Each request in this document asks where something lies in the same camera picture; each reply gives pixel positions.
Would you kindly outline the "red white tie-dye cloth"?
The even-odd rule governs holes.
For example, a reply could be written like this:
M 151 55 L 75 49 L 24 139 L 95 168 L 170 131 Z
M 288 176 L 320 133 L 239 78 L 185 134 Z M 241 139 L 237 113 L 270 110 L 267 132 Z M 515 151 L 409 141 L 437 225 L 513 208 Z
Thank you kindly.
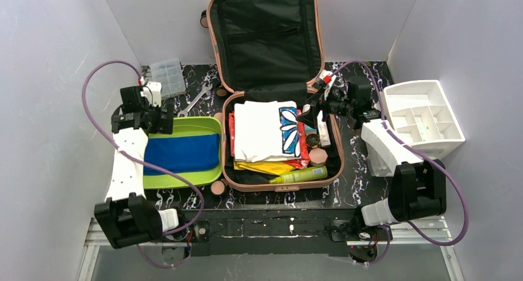
M 229 139 L 230 139 L 230 152 L 231 156 L 234 156 L 234 138 L 235 138 L 235 123 L 234 123 L 234 113 L 230 113 L 228 116 L 228 126 L 229 126 Z M 305 134 L 305 125 L 301 122 L 298 122 L 295 126 L 297 130 L 297 138 L 298 143 L 297 146 L 300 149 L 300 156 L 295 159 L 284 161 L 288 165 L 294 166 L 298 169 L 303 169 L 307 166 L 307 164 L 310 161 L 309 154 L 304 153 L 304 151 L 307 149 L 307 146 L 305 145 L 305 138 L 303 135 Z

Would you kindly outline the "pink hard shell suitcase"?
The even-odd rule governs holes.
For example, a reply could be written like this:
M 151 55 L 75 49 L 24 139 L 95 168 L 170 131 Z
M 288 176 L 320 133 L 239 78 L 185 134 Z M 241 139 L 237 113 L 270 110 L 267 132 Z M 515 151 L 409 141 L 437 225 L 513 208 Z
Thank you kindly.
M 291 192 L 332 184 L 344 168 L 340 131 L 334 115 L 326 124 L 331 141 L 327 177 L 291 184 L 270 184 L 269 174 L 234 169 L 229 116 L 248 100 L 293 100 L 301 107 L 315 91 L 324 69 L 316 0 L 211 0 L 207 23 L 222 86 L 221 169 L 225 183 L 240 192 Z

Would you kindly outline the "lime green plastic basin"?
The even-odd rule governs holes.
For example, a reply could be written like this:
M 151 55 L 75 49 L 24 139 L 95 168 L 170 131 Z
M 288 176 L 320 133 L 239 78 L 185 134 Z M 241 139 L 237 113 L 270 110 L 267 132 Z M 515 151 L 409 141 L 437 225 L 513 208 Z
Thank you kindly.
M 202 178 L 205 178 L 205 175 L 196 174 L 196 175 L 180 175 L 181 177 L 188 180 L 191 184 L 195 186 L 208 185 L 216 181 L 222 173 L 221 170 L 221 131 L 222 126 L 218 119 L 210 116 L 190 116 L 184 118 L 175 118 L 173 120 L 173 133 L 166 135 L 175 135 L 175 136 L 193 136 L 200 134 L 211 134 L 217 133 L 220 136 L 220 174 L 216 177 L 211 178 L 210 180 L 202 181 Z

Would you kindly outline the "white divided organizer box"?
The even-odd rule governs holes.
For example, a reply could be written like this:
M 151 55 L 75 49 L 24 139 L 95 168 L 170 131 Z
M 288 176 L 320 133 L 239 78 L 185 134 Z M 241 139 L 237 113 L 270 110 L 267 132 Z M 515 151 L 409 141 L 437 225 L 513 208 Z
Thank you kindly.
M 438 80 L 394 84 L 383 89 L 381 99 L 385 119 L 365 122 L 361 129 L 372 176 L 391 177 L 403 162 L 422 162 L 406 145 L 441 160 L 466 140 Z

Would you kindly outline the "blue towel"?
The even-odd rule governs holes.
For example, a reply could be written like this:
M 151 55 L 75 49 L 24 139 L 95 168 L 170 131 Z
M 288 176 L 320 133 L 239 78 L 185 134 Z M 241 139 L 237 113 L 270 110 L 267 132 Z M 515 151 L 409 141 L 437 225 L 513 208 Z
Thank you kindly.
M 220 136 L 154 134 L 146 145 L 144 161 L 179 175 L 205 175 L 201 180 L 208 181 L 220 174 Z

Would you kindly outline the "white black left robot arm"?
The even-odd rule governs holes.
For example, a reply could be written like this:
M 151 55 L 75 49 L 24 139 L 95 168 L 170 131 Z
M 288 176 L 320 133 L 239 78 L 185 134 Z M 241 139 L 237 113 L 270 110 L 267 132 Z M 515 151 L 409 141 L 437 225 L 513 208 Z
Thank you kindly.
M 105 201 L 95 205 L 94 216 L 114 249 L 158 240 L 179 226 L 178 212 L 156 210 L 143 186 L 148 133 L 173 131 L 173 110 L 162 110 L 161 90 L 157 82 L 122 88 L 122 104 L 111 116 L 111 136 L 119 147 Z

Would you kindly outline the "white printed shirt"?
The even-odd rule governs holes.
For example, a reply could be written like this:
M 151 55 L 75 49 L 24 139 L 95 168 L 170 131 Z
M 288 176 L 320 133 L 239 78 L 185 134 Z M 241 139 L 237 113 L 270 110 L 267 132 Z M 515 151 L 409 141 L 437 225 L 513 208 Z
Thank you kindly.
M 234 157 L 249 163 L 301 157 L 294 101 L 234 105 Z

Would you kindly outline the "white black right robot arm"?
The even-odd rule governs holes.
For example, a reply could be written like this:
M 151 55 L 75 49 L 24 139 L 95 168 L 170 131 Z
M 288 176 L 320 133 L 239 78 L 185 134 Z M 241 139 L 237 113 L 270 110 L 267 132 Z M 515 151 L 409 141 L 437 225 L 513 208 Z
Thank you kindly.
M 345 116 L 368 149 L 373 176 L 392 177 L 387 198 L 355 212 L 355 226 L 372 227 L 436 216 L 446 210 L 446 179 L 440 164 L 432 165 L 405 148 L 381 112 L 373 108 L 370 84 L 352 83 L 347 93 L 332 87 L 334 76 L 319 76 L 319 89 L 298 116 L 313 128 L 329 115 Z

